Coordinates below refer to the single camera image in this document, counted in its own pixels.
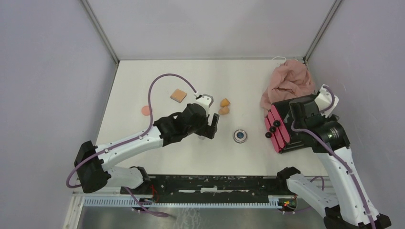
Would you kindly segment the black drawer organizer case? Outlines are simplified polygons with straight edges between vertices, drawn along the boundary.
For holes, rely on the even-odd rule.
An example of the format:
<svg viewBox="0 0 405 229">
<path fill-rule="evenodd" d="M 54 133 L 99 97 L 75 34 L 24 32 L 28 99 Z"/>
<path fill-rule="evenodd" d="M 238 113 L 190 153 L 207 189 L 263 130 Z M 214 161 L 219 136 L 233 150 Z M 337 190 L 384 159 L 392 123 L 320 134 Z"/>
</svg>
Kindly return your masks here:
<svg viewBox="0 0 405 229">
<path fill-rule="evenodd" d="M 293 119 L 292 119 L 292 115 L 291 115 L 291 111 L 290 111 L 290 107 L 289 107 L 289 103 L 291 103 L 291 102 L 315 102 L 315 98 L 316 98 L 316 96 L 311 94 L 311 95 L 298 97 L 295 99 L 283 100 L 283 101 L 272 104 L 277 108 L 277 110 L 287 128 L 287 131 L 290 135 L 290 139 L 291 139 L 290 143 L 285 143 L 285 147 L 281 150 L 281 154 L 287 153 L 287 152 L 292 152 L 292 151 L 299 150 L 299 149 L 304 149 L 304 148 L 310 148 L 313 150 L 317 147 L 318 143 L 314 139 L 314 137 L 312 137 L 311 135 L 309 135 L 305 132 L 294 131 L 291 128 Z"/>
</svg>

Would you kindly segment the pink top drawer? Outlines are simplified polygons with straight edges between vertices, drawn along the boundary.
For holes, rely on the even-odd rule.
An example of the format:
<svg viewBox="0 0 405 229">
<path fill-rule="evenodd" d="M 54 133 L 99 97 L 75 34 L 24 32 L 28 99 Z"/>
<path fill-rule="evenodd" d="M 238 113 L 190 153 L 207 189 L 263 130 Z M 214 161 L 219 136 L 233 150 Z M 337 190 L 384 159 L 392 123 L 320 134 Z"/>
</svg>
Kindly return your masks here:
<svg viewBox="0 0 405 229">
<path fill-rule="evenodd" d="M 291 140 L 290 135 L 287 131 L 287 128 L 286 128 L 277 108 L 274 105 L 271 106 L 271 113 L 275 119 L 275 122 L 279 123 L 278 128 L 280 130 L 280 133 L 281 133 L 281 136 L 283 137 L 284 142 L 290 143 L 290 140 Z"/>
</svg>

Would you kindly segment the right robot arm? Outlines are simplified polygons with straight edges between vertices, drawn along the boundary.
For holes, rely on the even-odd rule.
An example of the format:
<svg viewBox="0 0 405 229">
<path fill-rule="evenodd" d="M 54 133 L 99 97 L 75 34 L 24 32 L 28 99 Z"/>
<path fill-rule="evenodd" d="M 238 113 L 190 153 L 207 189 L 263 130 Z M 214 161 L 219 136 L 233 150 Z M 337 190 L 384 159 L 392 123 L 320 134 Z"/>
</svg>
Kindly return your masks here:
<svg viewBox="0 0 405 229">
<path fill-rule="evenodd" d="M 272 105 L 266 121 L 278 153 L 311 148 L 323 164 L 336 193 L 330 198 L 305 180 L 295 167 L 277 174 L 276 189 L 302 197 L 323 218 L 328 229 L 385 229 L 391 226 L 369 199 L 352 158 L 350 141 L 336 115 L 325 115 L 309 97 Z"/>
</svg>

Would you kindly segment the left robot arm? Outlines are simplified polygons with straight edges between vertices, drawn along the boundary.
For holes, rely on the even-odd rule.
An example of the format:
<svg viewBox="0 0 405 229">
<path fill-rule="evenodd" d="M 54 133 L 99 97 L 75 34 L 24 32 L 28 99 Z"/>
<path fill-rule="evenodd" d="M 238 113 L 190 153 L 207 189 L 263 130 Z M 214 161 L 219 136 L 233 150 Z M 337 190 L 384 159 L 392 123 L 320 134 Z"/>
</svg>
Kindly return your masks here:
<svg viewBox="0 0 405 229">
<path fill-rule="evenodd" d="M 199 104 L 187 104 L 182 112 L 156 120 L 149 130 L 141 131 L 120 141 L 95 146 L 91 141 L 81 144 L 74 161 L 84 193 L 93 193 L 104 187 L 128 187 L 139 194 L 150 188 L 150 179 L 143 167 L 123 168 L 118 164 L 143 152 L 178 143 L 196 134 L 213 139 L 217 132 L 219 114 L 209 114 Z"/>
</svg>

